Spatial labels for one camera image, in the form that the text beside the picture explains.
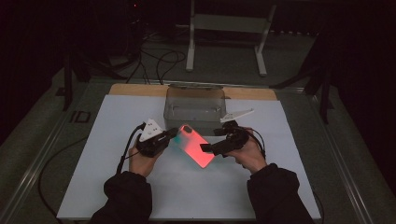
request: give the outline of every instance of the sleeve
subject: sleeve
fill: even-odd
[[[298,195],[294,172],[270,164],[250,177],[247,191],[258,223],[314,223]]]
[[[114,175],[105,183],[108,200],[92,216],[90,224],[148,223],[152,210],[151,186],[131,172]]]

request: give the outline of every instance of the hand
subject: hand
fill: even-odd
[[[245,145],[241,149],[233,150],[225,154],[235,158],[236,163],[241,164],[244,168],[248,169],[252,174],[260,171],[267,165],[264,156],[260,152],[259,146],[256,141],[249,137]]]
[[[129,155],[133,155],[129,158],[129,171],[144,177],[148,177],[154,168],[155,161],[163,154],[158,153],[155,157],[150,158],[143,156],[139,153],[136,147],[129,149]]]

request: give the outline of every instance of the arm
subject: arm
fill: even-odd
[[[151,186],[146,177],[154,167],[154,158],[142,156],[135,147],[129,151],[129,172],[114,175],[105,183],[108,198],[105,206],[95,212],[91,224],[148,223],[152,209]]]
[[[257,143],[252,139],[226,155],[251,172],[247,191],[258,223],[313,223],[297,190],[295,173],[267,165]]]

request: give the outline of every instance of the transparent plastic box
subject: transparent plastic box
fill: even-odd
[[[169,86],[163,117],[166,129],[190,125],[200,135],[213,136],[226,115],[221,87]]]

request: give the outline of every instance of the person's left hand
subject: person's left hand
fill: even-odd
[[[144,177],[148,177],[154,168],[155,161],[163,154],[161,151],[155,157],[150,158],[143,156],[139,153],[136,147],[129,149],[129,155],[133,155],[129,158],[129,171]]]

